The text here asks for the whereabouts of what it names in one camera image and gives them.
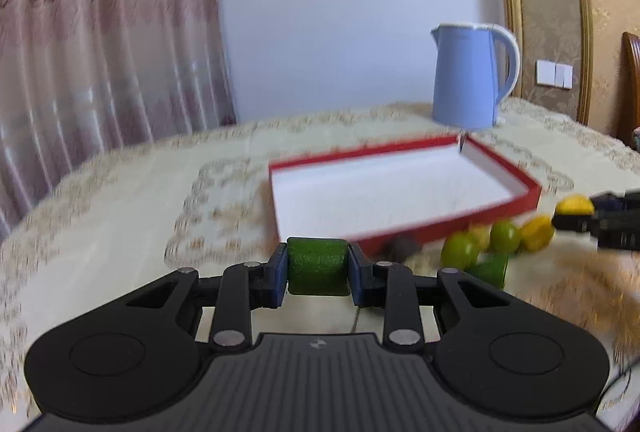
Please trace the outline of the yellow fruit piece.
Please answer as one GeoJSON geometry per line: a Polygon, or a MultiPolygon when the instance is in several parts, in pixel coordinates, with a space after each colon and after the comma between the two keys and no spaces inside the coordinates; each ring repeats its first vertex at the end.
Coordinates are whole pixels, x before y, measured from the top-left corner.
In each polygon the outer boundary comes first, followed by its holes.
{"type": "Polygon", "coordinates": [[[573,194],[561,199],[555,206],[557,215],[594,215],[596,208],[592,200],[582,194],[573,194]]]}
{"type": "Polygon", "coordinates": [[[520,227],[521,251],[537,252],[546,248],[555,234],[548,215],[536,215],[520,227]]]}

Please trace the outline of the dark sugarcane piece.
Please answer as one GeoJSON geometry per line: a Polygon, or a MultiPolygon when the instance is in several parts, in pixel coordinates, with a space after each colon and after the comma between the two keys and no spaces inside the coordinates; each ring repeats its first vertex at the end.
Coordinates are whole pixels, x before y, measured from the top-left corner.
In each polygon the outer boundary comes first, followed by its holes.
{"type": "Polygon", "coordinates": [[[388,259],[395,263],[404,263],[409,258],[417,255],[422,246],[411,236],[399,235],[388,244],[388,259]]]}

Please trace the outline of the green cucumber end piece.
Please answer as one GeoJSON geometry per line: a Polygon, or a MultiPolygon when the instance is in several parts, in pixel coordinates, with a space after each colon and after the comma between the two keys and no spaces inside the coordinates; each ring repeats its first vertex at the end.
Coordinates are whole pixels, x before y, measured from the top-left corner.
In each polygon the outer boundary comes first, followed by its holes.
{"type": "Polygon", "coordinates": [[[506,269],[508,268],[508,256],[492,256],[487,261],[468,267],[466,273],[491,285],[497,289],[503,289],[506,285],[506,269]]]}

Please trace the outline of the round green lime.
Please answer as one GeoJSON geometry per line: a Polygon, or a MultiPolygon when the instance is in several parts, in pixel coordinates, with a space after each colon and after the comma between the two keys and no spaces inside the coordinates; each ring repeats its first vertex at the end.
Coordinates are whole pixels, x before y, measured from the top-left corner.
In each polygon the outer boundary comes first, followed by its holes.
{"type": "Polygon", "coordinates": [[[466,270],[476,264],[479,255],[480,247],[473,236],[464,232],[453,233],[442,244],[440,266],[466,270]]]}
{"type": "Polygon", "coordinates": [[[496,221],[490,230],[490,249],[497,253],[512,255],[520,247],[520,229],[510,220],[496,221]]]}

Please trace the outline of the red shallow box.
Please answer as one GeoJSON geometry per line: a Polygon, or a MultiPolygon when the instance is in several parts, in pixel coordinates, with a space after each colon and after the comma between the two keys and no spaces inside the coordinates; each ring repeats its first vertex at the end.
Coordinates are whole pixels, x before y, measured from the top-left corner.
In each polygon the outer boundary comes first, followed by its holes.
{"type": "Polygon", "coordinates": [[[540,184],[469,135],[422,137],[273,161],[277,233],[341,238],[369,256],[399,235],[420,244],[537,208],[540,184]]]}

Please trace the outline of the wooden chair back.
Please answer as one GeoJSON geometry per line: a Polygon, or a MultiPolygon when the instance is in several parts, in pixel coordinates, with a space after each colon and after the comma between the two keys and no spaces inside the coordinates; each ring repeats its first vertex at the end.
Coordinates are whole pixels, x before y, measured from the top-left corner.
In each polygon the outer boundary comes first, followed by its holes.
{"type": "Polygon", "coordinates": [[[639,139],[639,36],[629,32],[622,35],[617,137],[631,147],[639,139]]]}

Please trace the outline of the yellow-green round fruit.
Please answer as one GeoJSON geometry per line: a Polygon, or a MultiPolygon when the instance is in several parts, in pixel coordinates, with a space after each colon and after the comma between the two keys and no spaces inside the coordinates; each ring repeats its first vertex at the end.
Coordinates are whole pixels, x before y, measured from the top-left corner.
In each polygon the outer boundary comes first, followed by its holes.
{"type": "Polygon", "coordinates": [[[489,225],[474,224],[469,226],[468,234],[477,243],[480,251],[486,251],[490,247],[490,231],[491,227],[489,225]]]}

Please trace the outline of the blue electric kettle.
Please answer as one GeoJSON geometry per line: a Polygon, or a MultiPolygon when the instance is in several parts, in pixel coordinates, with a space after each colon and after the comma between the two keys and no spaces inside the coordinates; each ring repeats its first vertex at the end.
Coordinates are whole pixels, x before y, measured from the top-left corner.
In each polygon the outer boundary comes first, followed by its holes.
{"type": "Polygon", "coordinates": [[[482,23],[445,23],[431,35],[437,49],[433,119],[465,131],[495,126],[498,106],[521,73],[516,37],[482,23]]]}

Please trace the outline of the pink patterned curtain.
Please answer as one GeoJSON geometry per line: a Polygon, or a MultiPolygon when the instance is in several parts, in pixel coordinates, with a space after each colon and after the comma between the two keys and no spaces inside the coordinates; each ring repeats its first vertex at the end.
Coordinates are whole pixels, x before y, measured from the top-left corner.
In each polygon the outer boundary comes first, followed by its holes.
{"type": "Polygon", "coordinates": [[[235,122],[217,0],[1,0],[1,230],[88,158],[235,122]]]}

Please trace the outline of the white wall switch panel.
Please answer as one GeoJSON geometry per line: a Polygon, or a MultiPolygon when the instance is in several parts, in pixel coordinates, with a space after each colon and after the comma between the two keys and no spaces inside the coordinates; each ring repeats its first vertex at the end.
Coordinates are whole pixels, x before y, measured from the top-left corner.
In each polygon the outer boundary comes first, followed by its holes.
{"type": "Polygon", "coordinates": [[[564,90],[573,88],[573,66],[538,60],[536,62],[536,84],[564,90]]]}

